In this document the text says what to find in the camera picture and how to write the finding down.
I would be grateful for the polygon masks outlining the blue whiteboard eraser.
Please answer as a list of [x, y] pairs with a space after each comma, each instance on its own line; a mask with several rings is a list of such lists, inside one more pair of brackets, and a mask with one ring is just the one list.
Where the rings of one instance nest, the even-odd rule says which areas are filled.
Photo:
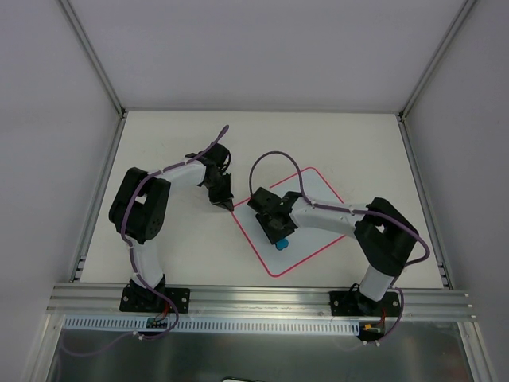
[[276, 243], [274, 244], [274, 246], [276, 247], [276, 249], [277, 249], [278, 251], [282, 251], [282, 250], [284, 250], [284, 249], [288, 248], [288, 246], [289, 246], [289, 241], [288, 241], [287, 239], [281, 239], [281, 240], [279, 240], [278, 242], [276, 242]]

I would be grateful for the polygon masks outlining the pink framed whiteboard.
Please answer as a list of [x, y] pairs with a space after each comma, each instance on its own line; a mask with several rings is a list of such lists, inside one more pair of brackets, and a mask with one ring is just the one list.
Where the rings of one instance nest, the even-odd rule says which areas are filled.
[[[304, 168], [301, 174], [305, 192], [309, 196], [328, 205], [344, 201], [318, 169], [309, 166]], [[287, 246], [278, 249], [267, 239], [255, 219], [255, 211], [247, 205], [247, 200], [234, 205], [231, 214], [266, 273], [273, 278], [288, 273], [343, 239], [338, 233], [316, 228], [299, 228], [286, 240]]]

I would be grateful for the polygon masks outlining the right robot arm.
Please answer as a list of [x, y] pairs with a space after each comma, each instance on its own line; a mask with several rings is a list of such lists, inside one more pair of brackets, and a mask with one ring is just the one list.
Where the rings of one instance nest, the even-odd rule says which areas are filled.
[[387, 200], [376, 197], [359, 208], [343, 203], [328, 205], [302, 192], [280, 197], [258, 188], [247, 202], [263, 233], [278, 250], [299, 229], [314, 228], [349, 236], [357, 241], [368, 268], [360, 284], [348, 292], [341, 305], [349, 314], [374, 316], [383, 297], [400, 276], [418, 242], [418, 231]]

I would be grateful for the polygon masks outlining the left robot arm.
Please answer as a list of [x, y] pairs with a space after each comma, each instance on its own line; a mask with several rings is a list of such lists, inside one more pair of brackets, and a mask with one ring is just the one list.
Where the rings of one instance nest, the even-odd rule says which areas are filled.
[[230, 151], [213, 143], [205, 152], [188, 154], [168, 170], [150, 175], [127, 170], [108, 213], [109, 221], [130, 251], [133, 275], [122, 291], [119, 310], [129, 313], [186, 314], [189, 290], [166, 286], [157, 245], [172, 192], [192, 186], [205, 187], [209, 202], [231, 212]]

